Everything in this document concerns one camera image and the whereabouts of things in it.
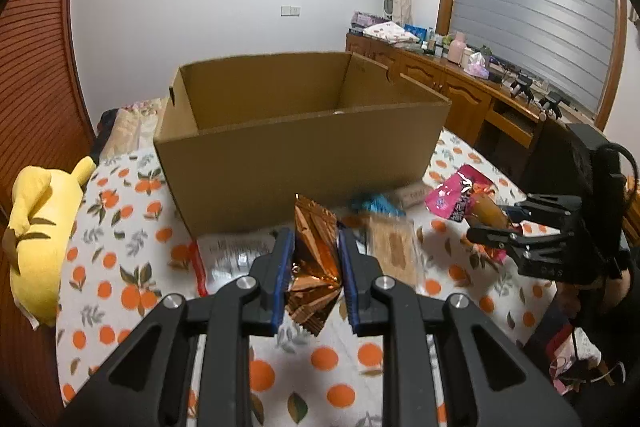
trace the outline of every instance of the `robotic hand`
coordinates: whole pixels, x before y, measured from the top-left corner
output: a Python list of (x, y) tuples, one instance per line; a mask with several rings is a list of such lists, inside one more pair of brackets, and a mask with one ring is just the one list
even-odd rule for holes
[[(574, 319), (576, 325), (588, 325), (605, 292), (603, 284), (594, 283), (619, 280), (630, 266), (622, 220), (636, 195), (638, 166), (622, 146), (600, 134), (583, 134), (581, 126), (573, 129), (573, 135), (572, 129), (568, 131), (568, 146), (580, 179), (580, 196), (528, 194), (525, 201), (502, 208), (513, 223), (526, 219), (559, 233), (524, 237), (513, 230), (479, 225), (471, 227), (466, 237), (473, 243), (505, 249), (521, 275), (594, 287), (580, 291), (581, 309)], [(631, 163), (636, 179), (626, 201), (620, 155)]]
[[(290, 280), (294, 233), (215, 295), (167, 295), (80, 389), (60, 427), (165, 427), (186, 423), (196, 341), (206, 334), (199, 427), (248, 427), (249, 336), (275, 335)], [(438, 425), (427, 334), (434, 336), (452, 426), (579, 426), (574, 410), (466, 296), (416, 295), (358, 253), (341, 228), (338, 252), (348, 319), (357, 336), (384, 337), (383, 425)]]

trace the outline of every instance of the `blue package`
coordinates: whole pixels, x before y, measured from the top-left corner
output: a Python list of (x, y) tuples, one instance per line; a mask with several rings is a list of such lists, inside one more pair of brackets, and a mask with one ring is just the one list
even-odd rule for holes
[(382, 194), (368, 194), (362, 199), (351, 201), (351, 210), (365, 210), (396, 217), (406, 215), (403, 210), (394, 207)]
[(404, 31), (415, 35), (421, 41), (424, 41), (427, 38), (427, 28), (420, 28), (420, 26), (411, 26), (410, 24), (405, 24)]

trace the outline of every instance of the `yellow plush toy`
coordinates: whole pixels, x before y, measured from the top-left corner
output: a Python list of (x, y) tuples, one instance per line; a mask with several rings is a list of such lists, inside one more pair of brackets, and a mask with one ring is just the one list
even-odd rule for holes
[(41, 324), (56, 322), (60, 268), (66, 244), (82, 201), (82, 188), (95, 164), (88, 156), (71, 174), (25, 167), (15, 179), (14, 207), (2, 237), (12, 265), (14, 299)]

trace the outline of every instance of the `bottle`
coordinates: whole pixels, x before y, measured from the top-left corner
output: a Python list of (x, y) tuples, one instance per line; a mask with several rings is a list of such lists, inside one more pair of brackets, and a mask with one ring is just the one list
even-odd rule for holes
[(471, 48), (465, 48), (462, 52), (462, 59), (460, 60), (460, 67), (465, 69), (469, 63), (469, 57), (474, 51)]
[(435, 55), (438, 58), (442, 57), (442, 35), (436, 36)]
[(427, 55), (433, 55), (436, 51), (436, 33), (430, 28), (429, 42), (427, 42)]
[(449, 59), (449, 62), (454, 62), (457, 65), (460, 65), (460, 62), (462, 61), (462, 54), (465, 48), (466, 48), (465, 34), (461, 32), (457, 32), (456, 38), (449, 45), (449, 55), (447, 56), (447, 58)]

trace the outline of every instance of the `white plastic bag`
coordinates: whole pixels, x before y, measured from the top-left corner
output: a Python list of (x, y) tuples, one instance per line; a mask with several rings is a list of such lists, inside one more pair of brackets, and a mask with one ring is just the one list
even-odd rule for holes
[(198, 238), (194, 269), (200, 296), (213, 295), (222, 286), (248, 275), (254, 260), (271, 253), (271, 232), (211, 233)]
[(480, 52), (476, 52), (469, 57), (469, 63), (465, 67), (465, 73), (479, 78), (489, 78), (489, 71), (484, 66), (484, 57)]

